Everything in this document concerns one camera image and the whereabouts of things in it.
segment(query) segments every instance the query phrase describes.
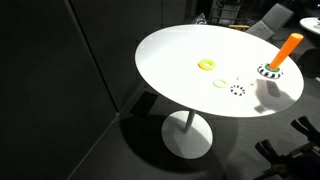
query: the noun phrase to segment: dark background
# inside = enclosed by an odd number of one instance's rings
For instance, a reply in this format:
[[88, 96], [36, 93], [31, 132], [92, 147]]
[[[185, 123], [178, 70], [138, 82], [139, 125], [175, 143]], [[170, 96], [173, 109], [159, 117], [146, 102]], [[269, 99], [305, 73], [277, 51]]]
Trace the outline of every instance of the dark background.
[[[245, 1], [263, 16], [275, 1]], [[135, 49], [191, 0], [0, 3], [0, 179], [66, 179], [142, 83]], [[198, 0], [195, 14], [210, 12]]]

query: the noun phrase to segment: table leg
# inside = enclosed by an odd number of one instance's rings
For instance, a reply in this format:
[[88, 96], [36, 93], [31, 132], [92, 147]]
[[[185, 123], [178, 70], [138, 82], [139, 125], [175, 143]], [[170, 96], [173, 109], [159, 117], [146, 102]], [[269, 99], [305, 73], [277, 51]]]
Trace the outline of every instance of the table leg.
[[188, 114], [187, 123], [186, 123], [186, 126], [184, 128], [184, 133], [188, 133], [189, 132], [195, 115], [196, 115], [196, 111], [193, 110], [193, 109], [190, 109], [189, 114]]
[[162, 139], [168, 149], [185, 159], [195, 159], [208, 152], [212, 131], [195, 110], [170, 114], [162, 125]]

